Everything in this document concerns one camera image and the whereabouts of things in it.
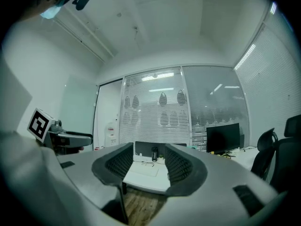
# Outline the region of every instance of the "office chair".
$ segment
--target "office chair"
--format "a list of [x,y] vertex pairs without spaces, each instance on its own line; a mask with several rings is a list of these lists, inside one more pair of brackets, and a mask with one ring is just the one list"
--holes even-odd
[[276,143],[275,170],[271,185],[279,192],[287,191],[293,181],[293,171],[301,159],[301,115],[286,121],[284,136]]
[[273,138],[275,143],[278,141],[278,137],[274,132],[274,129],[275,128],[272,128],[260,136],[257,143],[259,153],[256,155],[251,169],[251,172],[263,180],[265,180],[268,175],[269,166],[275,153]]

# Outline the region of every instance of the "desk surface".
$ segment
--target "desk surface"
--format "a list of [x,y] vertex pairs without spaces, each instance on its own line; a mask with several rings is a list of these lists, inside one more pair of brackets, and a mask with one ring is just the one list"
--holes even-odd
[[[251,170],[254,159],[258,153],[257,148],[240,150],[232,157],[231,160],[239,163],[244,168]],[[167,168],[164,164],[154,163],[154,166],[144,164],[143,162],[151,162],[151,157],[134,156],[134,162],[128,171],[124,182],[137,189],[143,191],[164,194],[170,187],[167,178]]]

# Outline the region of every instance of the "computer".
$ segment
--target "computer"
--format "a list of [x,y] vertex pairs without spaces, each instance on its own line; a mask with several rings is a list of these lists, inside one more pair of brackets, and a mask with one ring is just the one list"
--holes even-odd
[[207,127],[207,152],[223,153],[239,146],[239,123]]

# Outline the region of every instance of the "white desk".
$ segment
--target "white desk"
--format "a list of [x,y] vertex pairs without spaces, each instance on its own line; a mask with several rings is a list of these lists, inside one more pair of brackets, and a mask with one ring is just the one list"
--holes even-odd
[[[240,150],[232,157],[231,160],[236,161],[244,168],[251,170],[254,159],[258,153],[257,148]],[[143,191],[165,194],[166,190],[170,187],[170,182],[167,178],[168,170],[165,165],[154,163],[154,166],[143,164],[147,161],[151,162],[151,157],[134,156],[134,162],[128,171],[124,182],[132,187],[141,189]]]

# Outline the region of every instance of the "wooden floor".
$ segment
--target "wooden floor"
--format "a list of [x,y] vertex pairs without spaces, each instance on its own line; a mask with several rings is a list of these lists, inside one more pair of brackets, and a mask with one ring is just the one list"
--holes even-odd
[[159,212],[166,197],[160,194],[151,194],[127,187],[124,195],[124,205],[127,212],[128,224],[131,226],[144,226]]

